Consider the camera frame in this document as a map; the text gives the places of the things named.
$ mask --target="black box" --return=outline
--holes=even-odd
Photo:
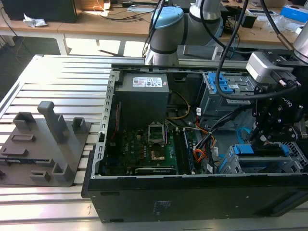
[[[2,0],[11,20],[23,20],[24,14],[35,19],[75,23],[82,12],[80,0]]]

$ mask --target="power supply label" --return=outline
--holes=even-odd
[[[133,87],[162,88],[162,78],[134,77]]]

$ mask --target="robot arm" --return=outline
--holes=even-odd
[[[150,41],[150,50],[145,58],[146,64],[178,65],[178,45],[206,45],[212,40],[206,32],[200,17],[202,0],[191,6],[189,13],[177,7],[164,7],[155,25]],[[222,33],[222,19],[219,0],[205,0],[203,17],[212,34],[219,37]]]
[[[308,25],[294,43],[293,51],[254,52],[246,69],[257,82],[255,94],[283,88],[288,80],[298,83],[296,92],[279,98],[256,101],[252,116],[256,118],[250,140],[297,141],[307,139],[305,115],[308,113]]]

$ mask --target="aluminum profile table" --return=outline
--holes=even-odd
[[[101,224],[90,199],[81,198],[80,192],[89,152],[97,140],[111,64],[142,62],[138,58],[95,56],[36,55],[33,58],[0,103],[0,145],[13,131],[13,118],[19,111],[30,111],[34,117],[42,117],[37,111],[42,100],[53,101],[55,112],[62,113],[65,119],[82,116],[92,125],[72,187],[0,186],[0,231],[308,230],[308,203],[279,218],[226,217],[220,220]],[[180,60],[180,64],[209,67],[218,63]],[[226,65],[245,67],[244,62],[227,62]]]

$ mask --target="paper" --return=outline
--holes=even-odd
[[[47,26],[48,25],[44,19],[30,18],[25,14],[24,14],[24,17],[25,17],[24,23],[26,23],[30,27],[35,28],[36,26]]]

